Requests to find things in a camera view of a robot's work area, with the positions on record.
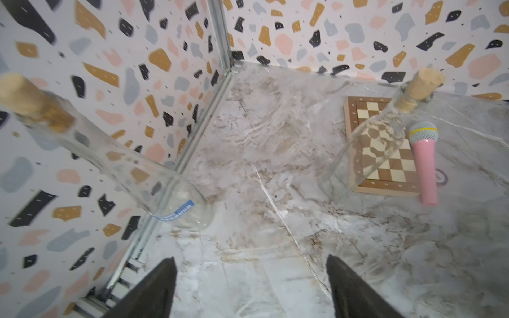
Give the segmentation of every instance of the sticker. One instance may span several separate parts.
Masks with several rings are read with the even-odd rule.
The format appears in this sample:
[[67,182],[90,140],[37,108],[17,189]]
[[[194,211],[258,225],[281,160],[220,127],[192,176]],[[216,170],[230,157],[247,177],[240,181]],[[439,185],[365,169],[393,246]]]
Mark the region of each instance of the sticker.
[[449,181],[449,178],[447,177],[445,172],[443,172],[440,169],[435,169],[435,177],[437,180],[437,186],[444,186]]
[[163,217],[155,217],[158,220],[161,221],[173,221],[178,219],[179,217],[183,216],[184,213],[189,211],[194,206],[194,202],[192,200],[189,200],[188,202],[184,203],[180,206],[175,212],[171,213],[170,215],[163,216]]

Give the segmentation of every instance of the microphone handle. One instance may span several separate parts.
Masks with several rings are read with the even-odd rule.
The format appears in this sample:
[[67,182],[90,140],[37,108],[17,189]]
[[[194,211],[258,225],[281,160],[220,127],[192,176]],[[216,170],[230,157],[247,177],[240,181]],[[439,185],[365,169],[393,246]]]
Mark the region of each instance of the microphone handle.
[[435,177],[435,141],[432,139],[419,140],[412,147],[422,190],[422,203],[427,206],[435,206],[438,201]]

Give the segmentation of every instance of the pink microphone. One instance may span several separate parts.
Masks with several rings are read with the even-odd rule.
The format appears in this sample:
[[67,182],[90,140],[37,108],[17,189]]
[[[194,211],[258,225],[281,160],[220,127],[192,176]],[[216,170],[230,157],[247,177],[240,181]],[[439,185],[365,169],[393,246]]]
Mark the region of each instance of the pink microphone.
[[430,122],[420,122],[410,128],[408,140],[414,149],[417,174],[422,189],[422,203],[437,205],[437,182],[435,177],[435,142],[438,129]]

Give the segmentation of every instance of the white marble surface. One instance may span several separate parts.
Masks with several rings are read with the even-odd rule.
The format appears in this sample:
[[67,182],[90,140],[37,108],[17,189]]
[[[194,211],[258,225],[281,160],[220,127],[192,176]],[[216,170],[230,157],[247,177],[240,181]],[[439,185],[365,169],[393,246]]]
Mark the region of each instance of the white marble surface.
[[339,256],[403,315],[502,317],[509,302],[509,110],[438,93],[439,206],[352,193],[322,175],[345,141],[346,96],[394,87],[246,64],[185,174],[213,204],[199,234],[161,223],[140,260],[176,258],[171,317],[332,317],[325,261]]

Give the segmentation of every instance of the cork stopper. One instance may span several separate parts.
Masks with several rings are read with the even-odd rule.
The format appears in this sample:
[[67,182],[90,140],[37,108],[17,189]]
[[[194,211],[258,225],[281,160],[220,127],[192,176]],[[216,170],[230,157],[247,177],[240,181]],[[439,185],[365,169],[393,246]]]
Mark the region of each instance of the cork stopper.
[[417,106],[417,101],[431,95],[444,82],[445,76],[440,71],[430,68],[420,69],[408,84],[406,94],[395,103],[395,107],[402,112],[411,112]]
[[35,123],[61,133],[71,127],[74,117],[60,107],[51,95],[38,89],[18,73],[7,73],[0,78],[0,104]]

